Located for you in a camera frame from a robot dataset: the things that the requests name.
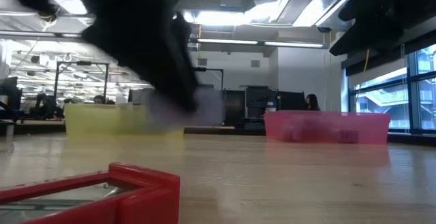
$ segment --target desk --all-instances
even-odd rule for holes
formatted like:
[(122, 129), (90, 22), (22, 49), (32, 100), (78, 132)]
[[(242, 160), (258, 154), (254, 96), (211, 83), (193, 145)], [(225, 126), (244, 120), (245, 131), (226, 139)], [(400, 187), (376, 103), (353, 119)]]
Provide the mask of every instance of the desk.
[(435, 148), (233, 135), (89, 138), (73, 147), (63, 134), (14, 139), (15, 150), (0, 153), (1, 186), (133, 163), (181, 176), (182, 224), (424, 224), (436, 218)]

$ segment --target window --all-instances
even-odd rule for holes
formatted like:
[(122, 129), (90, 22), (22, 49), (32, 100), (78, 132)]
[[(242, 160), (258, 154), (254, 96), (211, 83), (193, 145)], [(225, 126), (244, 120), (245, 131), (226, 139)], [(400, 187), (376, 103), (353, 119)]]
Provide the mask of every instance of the window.
[[(387, 82), (391, 82), (391, 81), (395, 81), (395, 80), (402, 80), (405, 79), (407, 77), (407, 68), (401, 68), (398, 69), (396, 71), (393, 71), (389, 74), (385, 74), (383, 76), (374, 78), (372, 80), (369, 80), (367, 82), (362, 83), (362, 89), (366, 88), (366, 87), (370, 87), (370, 86), (375, 86), (378, 84), (385, 84)], [(354, 87), (354, 89), (358, 90), (359, 89), (359, 85), (356, 85), (356, 87)]]
[(409, 97), (406, 84), (356, 94), (356, 97), (358, 97), (356, 112), (389, 114), (389, 128), (410, 128)]
[(418, 74), (426, 74), (436, 70), (436, 44), (416, 52)]
[(436, 129), (436, 78), (420, 81), (421, 129)]

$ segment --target woman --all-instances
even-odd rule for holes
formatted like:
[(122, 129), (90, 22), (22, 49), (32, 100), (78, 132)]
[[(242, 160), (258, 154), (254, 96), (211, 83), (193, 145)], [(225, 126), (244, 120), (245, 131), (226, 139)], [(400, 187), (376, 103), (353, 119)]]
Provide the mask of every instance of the woman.
[(306, 110), (308, 111), (321, 111), (318, 105), (318, 98), (314, 94), (307, 95), (306, 97)]

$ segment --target translucent plastic bin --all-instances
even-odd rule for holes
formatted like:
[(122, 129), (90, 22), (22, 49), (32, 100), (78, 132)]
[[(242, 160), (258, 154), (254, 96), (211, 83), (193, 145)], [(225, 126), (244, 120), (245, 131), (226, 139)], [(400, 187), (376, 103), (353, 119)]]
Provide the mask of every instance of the translucent plastic bin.
[(389, 114), (278, 111), (265, 114), (266, 136), (284, 142), (386, 144)]
[(145, 106), (134, 104), (65, 105), (67, 135), (182, 135), (183, 131), (158, 131), (151, 128)]

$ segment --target person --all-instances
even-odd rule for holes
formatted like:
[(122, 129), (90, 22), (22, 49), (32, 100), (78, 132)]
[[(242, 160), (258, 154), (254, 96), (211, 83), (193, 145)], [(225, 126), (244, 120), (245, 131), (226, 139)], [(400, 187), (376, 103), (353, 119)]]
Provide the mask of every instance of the person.
[(94, 104), (105, 104), (104, 96), (103, 95), (96, 95), (94, 97)]
[(314, 94), (307, 95), (306, 97), (306, 110), (308, 111), (321, 111), (318, 105), (318, 98)]

